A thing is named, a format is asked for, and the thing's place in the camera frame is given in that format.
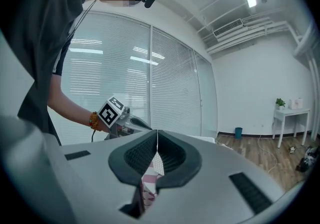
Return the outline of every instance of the white wall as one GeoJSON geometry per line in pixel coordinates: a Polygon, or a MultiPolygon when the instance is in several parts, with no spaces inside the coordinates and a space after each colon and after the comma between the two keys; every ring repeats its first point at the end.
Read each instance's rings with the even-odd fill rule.
{"type": "MultiPolygon", "coordinates": [[[[91,3],[92,2],[86,2],[83,8],[87,9],[91,3]]],[[[151,8],[145,8],[143,3],[132,7],[113,7],[97,1],[91,10],[119,14],[152,25],[177,38],[197,51],[210,63],[212,62],[211,57],[206,51],[205,44],[197,35],[196,31],[180,16],[158,2],[153,3],[151,8]]]]}
{"type": "MultiPolygon", "coordinates": [[[[242,127],[244,134],[272,134],[277,98],[286,103],[303,98],[304,107],[312,108],[311,74],[293,57],[295,47],[287,34],[270,35],[213,60],[220,132],[234,133],[235,127],[242,127]]],[[[292,118],[287,121],[285,134],[294,127],[292,118]]]]}

